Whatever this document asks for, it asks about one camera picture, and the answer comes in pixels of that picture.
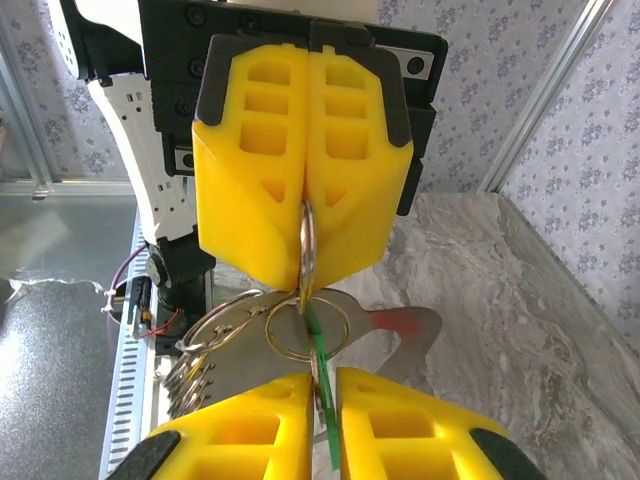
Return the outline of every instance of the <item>reflective metal surface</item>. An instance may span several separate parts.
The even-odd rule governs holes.
[[[242,309],[225,317],[225,323],[236,325],[246,319],[246,310],[272,306],[289,294],[272,292],[248,300]],[[400,336],[399,348],[389,357],[378,374],[403,383],[409,380],[420,365],[416,359],[424,357],[435,341],[442,319],[434,310],[420,307],[396,308],[368,312],[356,299],[337,290],[321,290],[316,296],[338,305],[349,317],[350,335],[345,347],[355,343],[369,332],[390,330]],[[311,300],[320,319],[327,343],[327,350],[335,349],[343,338],[343,321],[330,304],[315,298]],[[203,392],[208,399],[202,405],[210,405],[275,378],[291,373],[308,372],[307,362],[288,360],[276,353],[265,336],[266,315],[256,318],[233,342],[212,352],[207,362],[215,363],[215,369],[207,372],[211,382]],[[305,326],[300,322],[296,305],[282,308],[272,319],[271,331],[287,348],[308,352],[309,344]],[[196,342],[209,340],[211,332],[202,332]]]
[[[298,313],[302,315],[313,293],[316,278],[316,258],[318,241],[315,218],[309,201],[302,204],[302,224],[300,227],[300,272],[298,274]]]
[[[0,196],[0,478],[98,476],[118,326],[96,287],[134,215],[133,197]]]

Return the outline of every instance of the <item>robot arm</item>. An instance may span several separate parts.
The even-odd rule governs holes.
[[[265,5],[264,0],[244,3]],[[374,20],[376,16],[372,2],[338,5],[334,0],[269,0],[268,6],[295,6],[298,11],[210,1],[49,2],[61,54],[69,70],[89,84],[121,151],[150,249],[147,270],[160,287],[161,299],[181,286],[193,287],[194,282],[197,290],[198,279],[215,266],[215,259],[199,247],[196,215],[186,200],[182,177],[193,175],[191,124],[211,37],[249,35],[308,43],[315,17],[302,15],[300,10],[311,15],[337,11],[347,20]],[[435,118],[431,102],[447,44],[421,32],[376,25],[366,29],[378,47],[398,58],[403,76],[414,146],[397,207],[398,214],[406,215]],[[345,30],[347,34],[355,31]],[[188,303],[165,301],[174,308],[188,307]]]

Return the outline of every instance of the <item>wall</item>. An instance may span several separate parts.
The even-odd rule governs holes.
[[[56,176],[126,177],[111,130],[84,82],[68,73],[53,39],[45,0],[8,0],[6,35],[22,65],[16,72],[32,93],[32,116],[51,152]]]
[[[383,24],[449,41],[423,191],[468,191],[488,172],[584,0],[385,0]]]
[[[477,187],[502,140],[586,0],[383,0],[383,24],[437,32],[450,53],[437,95],[422,190]],[[58,175],[126,175],[104,118],[71,78],[52,40],[45,0],[4,7],[35,115]]]
[[[640,0],[618,0],[504,193],[638,355],[639,144]]]

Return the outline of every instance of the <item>gray marble floor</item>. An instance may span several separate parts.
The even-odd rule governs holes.
[[[216,283],[255,286],[224,267]],[[639,359],[501,197],[421,195],[382,261],[336,287],[367,309],[437,310],[406,383],[495,419],[549,478],[640,478]],[[334,363],[375,371],[395,340],[374,332]],[[336,478],[326,454],[314,478]]]

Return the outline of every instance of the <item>metal key ring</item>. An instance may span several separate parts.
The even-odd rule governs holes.
[[[212,340],[209,340],[207,342],[191,345],[191,342],[194,340],[194,338],[196,338],[196,336],[200,334],[205,328],[209,327],[216,320],[218,320],[222,315],[228,313],[238,305],[241,305],[252,298],[259,297],[262,294],[263,292],[261,290],[251,289],[247,290],[246,292],[240,293],[239,295],[236,295],[225,303],[218,305],[209,313],[203,315],[202,318],[200,318],[200,320],[198,320],[189,329],[182,340],[178,340],[176,342],[176,348],[183,353],[188,353],[190,355],[199,355],[201,353],[204,353],[206,350],[210,349],[216,342],[219,342],[220,339],[218,339],[216,336]],[[249,313],[249,315],[249,319],[252,319],[254,317],[254,314],[251,312]]]
[[[166,388],[171,389],[176,384],[180,383],[183,380],[184,374],[188,368],[191,368],[193,363],[189,363],[189,361],[194,362],[195,359],[182,355],[173,368],[169,371],[169,374],[165,377],[163,384]]]
[[[300,226],[300,272],[298,274],[299,303],[298,313],[304,313],[307,302],[313,293],[316,276],[317,237],[313,208],[308,200],[302,204],[302,223]]]
[[[296,362],[308,363],[311,361],[310,355],[304,355],[302,353],[294,352],[293,350],[286,348],[284,345],[280,343],[280,341],[270,331],[271,320],[273,319],[275,313],[281,308],[283,308],[284,306],[290,305],[292,301],[295,301],[298,299],[299,299],[298,295],[290,295],[282,299],[276,305],[274,305],[269,310],[269,315],[267,316],[267,320],[265,321],[264,333],[265,333],[265,336],[267,337],[267,343],[276,353],[290,360],[295,360]],[[349,316],[337,304],[331,302],[330,300],[327,300],[326,298],[313,297],[313,299],[326,303],[327,305],[335,308],[344,319],[344,322],[342,324],[342,341],[340,342],[340,345],[338,345],[336,348],[334,348],[331,352],[327,354],[327,360],[329,360],[335,357],[341,350],[343,350],[347,346],[347,343],[349,343],[349,333],[350,333]]]
[[[313,402],[315,403],[315,408],[319,412],[322,411],[322,392],[320,391],[320,382],[318,379],[320,378],[320,364],[318,362],[318,348],[316,347],[316,341],[313,337],[309,337],[309,364],[311,367],[311,378],[313,380]]]
[[[199,395],[199,393],[206,388],[211,382],[207,380],[206,375],[211,368],[198,369],[194,376],[191,376],[188,382],[181,384],[178,388],[169,391],[169,398],[171,400],[170,410],[176,413],[184,406],[185,398],[189,398],[193,395]]]
[[[202,392],[194,392],[190,398],[188,398],[183,405],[182,409],[186,412],[192,412],[200,409],[202,403],[204,402],[205,397],[202,395]]]

